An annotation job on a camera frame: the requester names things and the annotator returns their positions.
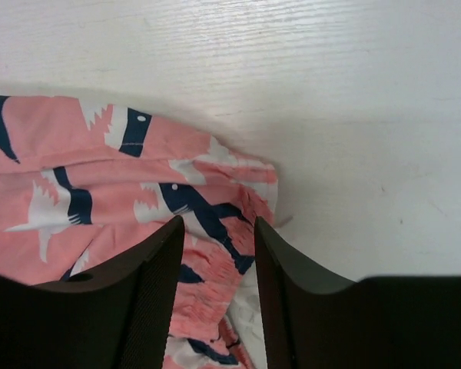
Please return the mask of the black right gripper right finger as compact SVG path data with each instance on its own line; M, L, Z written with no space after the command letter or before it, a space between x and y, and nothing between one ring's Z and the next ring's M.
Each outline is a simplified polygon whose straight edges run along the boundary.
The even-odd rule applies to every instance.
M351 281L254 225L270 368L461 368L461 276Z

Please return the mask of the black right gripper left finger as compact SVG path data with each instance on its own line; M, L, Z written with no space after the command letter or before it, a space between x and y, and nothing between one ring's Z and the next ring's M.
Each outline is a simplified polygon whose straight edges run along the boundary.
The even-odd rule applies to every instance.
M0 275L0 368L159 368L184 248L174 217L65 281Z

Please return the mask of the pink shark print shorts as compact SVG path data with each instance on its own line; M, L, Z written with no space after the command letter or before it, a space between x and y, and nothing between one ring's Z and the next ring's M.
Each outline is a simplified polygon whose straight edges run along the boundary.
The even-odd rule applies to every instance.
M227 309L274 219L277 174L214 136L132 108L0 96L0 274L72 277L175 215L184 251L163 365L251 368Z

